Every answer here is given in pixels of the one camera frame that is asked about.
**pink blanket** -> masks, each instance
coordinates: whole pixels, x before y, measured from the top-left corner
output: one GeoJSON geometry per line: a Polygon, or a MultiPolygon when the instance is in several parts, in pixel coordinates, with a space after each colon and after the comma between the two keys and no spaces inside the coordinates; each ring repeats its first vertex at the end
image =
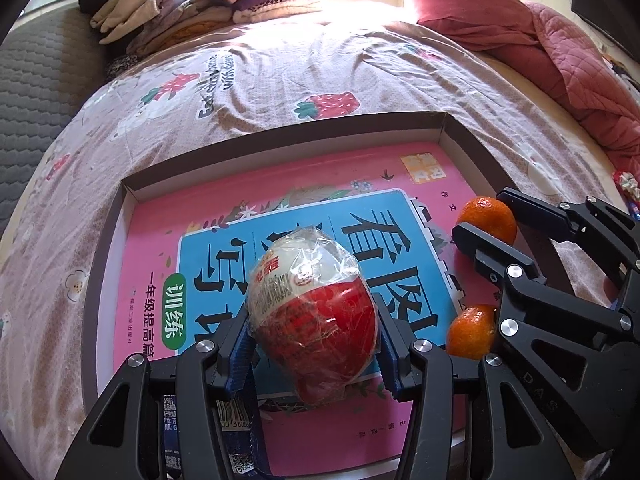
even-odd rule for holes
{"type": "Polygon", "coordinates": [[[520,0],[410,0],[418,24],[485,51],[562,105],[618,170],[640,176],[640,108],[582,29],[520,0]]]}

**orange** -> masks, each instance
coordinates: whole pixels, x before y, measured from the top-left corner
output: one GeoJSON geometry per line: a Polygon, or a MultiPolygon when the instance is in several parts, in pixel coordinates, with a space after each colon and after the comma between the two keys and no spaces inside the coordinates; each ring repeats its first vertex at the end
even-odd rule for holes
{"type": "Polygon", "coordinates": [[[453,320],[447,332],[447,353],[481,359],[491,349],[495,337],[495,307],[477,304],[467,307],[453,320]]]}
{"type": "Polygon", "coordinates": [[[506,244],[513,245],[518,225],[511,209],[497,198],[478,196],[469,200],[458,216],[457,224],[469,222],[506,244]]]}

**plastic wrap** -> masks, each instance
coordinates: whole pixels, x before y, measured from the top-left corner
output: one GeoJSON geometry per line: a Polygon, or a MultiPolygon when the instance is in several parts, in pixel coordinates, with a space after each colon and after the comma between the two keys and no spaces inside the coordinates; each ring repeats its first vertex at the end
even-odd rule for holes
{"type": "Polygon", "coordinates": [[[340,398],[369,364],[377,312],[356,258],[315,228],[275,241],[250,273],[252,333],[300,399],[340,398]]]}

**bedsheet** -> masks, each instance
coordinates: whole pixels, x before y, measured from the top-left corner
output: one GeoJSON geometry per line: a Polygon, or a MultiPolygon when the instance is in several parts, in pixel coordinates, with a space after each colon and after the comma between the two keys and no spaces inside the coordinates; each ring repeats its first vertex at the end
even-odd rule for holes
{"type": "MultiPolygon", "coordinates": [[[[550,117],[483,60],[399,9],[344,6],[158,53],[98,90],[52,145],[0,267],[0,430],[36,480],[55,476],[84,419],[86,281],[127,174],[297,121],[443,110],[523,192],[551,203],[612,199],[588,157],[593,146],[583,139],[576,150],[567,140],[575,130],[567,117],[550,117]]],[[[573,246],[559,253],[577,294],[604,304],[601,272],[573,246]]]]}

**quilted blanket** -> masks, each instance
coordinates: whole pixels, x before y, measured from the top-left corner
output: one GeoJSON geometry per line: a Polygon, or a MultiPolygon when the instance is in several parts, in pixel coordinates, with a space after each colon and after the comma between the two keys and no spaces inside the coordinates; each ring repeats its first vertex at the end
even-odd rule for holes
{"type": "Polygon", "coordinates": [[[510,65],[564,107],[616,168],[640,176],[640,108],[574,22],[520,0],[410,0],[417,23],[510,65]]]}
{"type": "Polygon", "coordinates": [[[13,30],[0,47],[0,235],[42,155],[100,87],[104,47],[73,3],[13,30]]]}

